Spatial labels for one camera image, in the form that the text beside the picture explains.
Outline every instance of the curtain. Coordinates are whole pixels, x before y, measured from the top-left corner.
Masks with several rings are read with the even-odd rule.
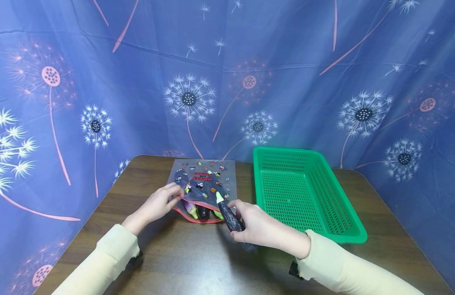
[[[455,290],[455,0],[0,1],[0,294],[129,161],[317,150]]]

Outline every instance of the plastic bag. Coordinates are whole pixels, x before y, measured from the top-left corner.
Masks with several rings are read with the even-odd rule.
[[[174,210],[194,223],[222,221],[216,192],[221,193],[225,200],[237,198],[234,161],[177,159],[170,173],[170,182],[177,183],[185,191]]]

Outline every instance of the green basket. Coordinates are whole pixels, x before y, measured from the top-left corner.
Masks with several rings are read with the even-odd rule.
[[[254,174],[256,203],[271,217],[336,243],[367,241],[367,231],[321,153],[258,146]]]

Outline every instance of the cream sleeve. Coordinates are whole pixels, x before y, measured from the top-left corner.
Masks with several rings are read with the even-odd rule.
[[[333,241],[308,229],[311,251],[296,259],[299,276],[314,279],[335,292],[350,295],[422,295],[394,274],[346,251]]]
[[[53,294],[103,294],[139,251],[137,237],[120,224],[116,224]]]

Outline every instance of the wooden table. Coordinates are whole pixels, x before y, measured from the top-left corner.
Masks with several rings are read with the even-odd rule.
[[[138,156],[103,199],[36,294],[50,294],[93,251],[96,242],[166,184],[173,158]],[[253,167],[236,163],[237,191],[254,201]],[[358,172],[334,171],[368,232],[345,248],[395,273],[425,294],[453,294],[373,187]],[[189,223],[171,212],[139,236],[141,267],[126,270],[105,294],[335,294],[288,274],[293,257],[270,248],[248,254],[227,226]]]

